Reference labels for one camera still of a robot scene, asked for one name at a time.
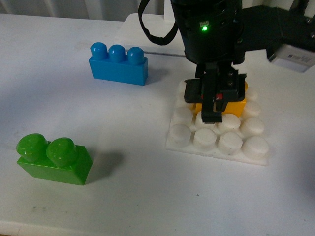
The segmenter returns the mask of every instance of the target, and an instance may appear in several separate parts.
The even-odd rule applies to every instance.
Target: toy brick
[[[240,117],[222,115],[222,123],[205,124],[201,112],[184,101],[186,83],[180,83],[166,149],[266,166],[269,145],[263,138],[264,124],[258,118],[261,108],[257,92],[246,91],[247,103]]]
[[[20,140],[17,163],[32,177],[84,185],[93,161],[84,146],[68,138],[48,142],[40,134]]]
[[[130,48],[126,55],[121,45],[113,45],[107,51],[106,45],[98,42],[91,46],[91,53],[89,63],[95,79],[145,85],[148,58],[141,48]]]

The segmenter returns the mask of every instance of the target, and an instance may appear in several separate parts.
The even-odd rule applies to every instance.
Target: yellow lego brick
[[[244,98],[244,100],[240,102],[229,102],[226,106],[225,111],[222,112],[222,114],[234,114],[237,117],[240,117],[245,105],[246,105],[246,98]]]
[[[196,103],[195,114],[198,114],[202,109],[202,103]]]

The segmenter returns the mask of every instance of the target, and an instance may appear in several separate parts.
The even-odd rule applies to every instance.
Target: white lego baseplate
[[[242,115],[222,116],[222,123],[205,124],[201,112],[194,114],[194,104],[186,103],[186,83],[179,85],[166,149],[201,156],[268,165],[269,145],[263,137],[264,123],[258,118],[261,108],[258,93],[249,87]]]

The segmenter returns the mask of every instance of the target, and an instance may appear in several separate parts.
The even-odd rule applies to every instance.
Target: table surface
[[[146,55],[144,87],[92,78],[97,41],[121,22],[0,15],[0,234],[296,236],[315,227],[315,69],[249,52],[267,167],[165,150],[185,58]],[[25,135],[69,137],[94,164],[87,184],[34,179],[16,164]]]

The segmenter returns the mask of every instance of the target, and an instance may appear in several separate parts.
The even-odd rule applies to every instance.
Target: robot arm
[[[268,60],[300,72],[315,64],[315,22],[304,17],[308,1],[291,11],[256,6],[242,9],[242,0],[171,0],[175,24],[165,38],[150,35],[141,16],[149,0],[142,0],[139,19],[148,38],[159,45],[172,41],[179,28],[188,60],[197,64],[196,79],[187,80],[185,101],[202,103],[205,123],[221,122],[228,102],[245,97],[246,75],[241,64],[246,51],[266,49]]]

